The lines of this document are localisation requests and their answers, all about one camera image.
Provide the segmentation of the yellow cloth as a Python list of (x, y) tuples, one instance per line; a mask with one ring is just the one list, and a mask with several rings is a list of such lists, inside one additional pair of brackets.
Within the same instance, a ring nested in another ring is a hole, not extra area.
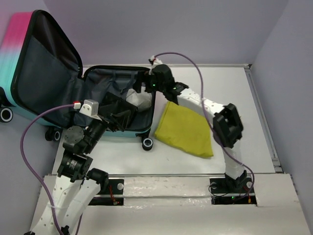
[(170, 101), (164, 108), (155, 138), (196, 157), (209, 159), (214, 156), (206, 119)]

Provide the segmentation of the pink and teal suitcase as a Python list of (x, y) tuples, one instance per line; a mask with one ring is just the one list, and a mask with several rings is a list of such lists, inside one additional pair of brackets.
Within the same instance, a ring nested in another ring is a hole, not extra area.
[[(101, 102), (107, 92), (126, 100), (139, 71), (145, 67), (97, 65), (88, 69), (56, 20), (44, 10), (14, 13), (0, 46), (0, 120), (8, 123), (14, 114), (34, 118), (44, 111), (85, 99)], [(152, 106), (137, 112), (124, 131), (111, 136), (139, 137), (150, 150), (155, 94)], [(91, 119), (70, 108), (39, 120), (48, 126), (48, 141), (59, 139), (60, 130), (73, 125), (87, 127)]]

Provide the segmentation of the black pouch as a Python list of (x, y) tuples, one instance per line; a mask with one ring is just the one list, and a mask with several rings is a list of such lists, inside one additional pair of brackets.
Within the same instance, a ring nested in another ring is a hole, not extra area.
[(119, 96), (107, 92), (101, 101), (98, 115), (105, 120), (112, 132), (124, 132), (132, 123), (138, 108)]

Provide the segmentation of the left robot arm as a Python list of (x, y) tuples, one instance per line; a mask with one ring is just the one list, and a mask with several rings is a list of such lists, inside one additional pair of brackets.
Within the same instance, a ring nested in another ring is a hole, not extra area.
[(64, 153), (52, 190), (48, 189), (42, 177), (26, 159), (23, 148), (25, 134), (22, 134), (20, 140), (22, 158), (48, 196), (45, 210), (37, 224), (28, 232), (29, 235), (78, 234), (84, 210), (94, 196), (109, 184), (107, 172), (90, 168), (93, 159), (89, 154), (105, 131), (125, 131), (137, 112), (137, 107), (133, 104), (112, 93), (106, 93), (101, 102), (90, 99), (75, 101), (51, 108), (35, 120), (64, 108), (78, 110), (92, 121), (87, 127), (73, 125), (66, 130)]

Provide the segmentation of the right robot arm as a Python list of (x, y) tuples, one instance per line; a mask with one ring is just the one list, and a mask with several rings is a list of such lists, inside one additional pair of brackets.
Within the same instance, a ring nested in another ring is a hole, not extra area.
[(242, 160), (240, 140), (244, 127), (237, 107), (232, 103), (219, 104), (203, 94), (197, 94), (188, 85), (177, 82), (165, 64), (156, 65), (149, 71), (140, 71), (133, 89), (140, 92), (141, 86), (148, 93), (160, 92), (168, 101), (206, 118), (216, 143), (223, 150), (225, 184), (231, 191), (241, 189), (249, 169)]

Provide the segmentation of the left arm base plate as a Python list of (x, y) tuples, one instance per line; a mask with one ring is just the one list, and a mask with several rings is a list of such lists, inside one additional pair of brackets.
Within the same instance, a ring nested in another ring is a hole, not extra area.
[(123, 206), (124, 205), (124, 179), (109, 179), (105, 188), (94, 196), (89, 206)]

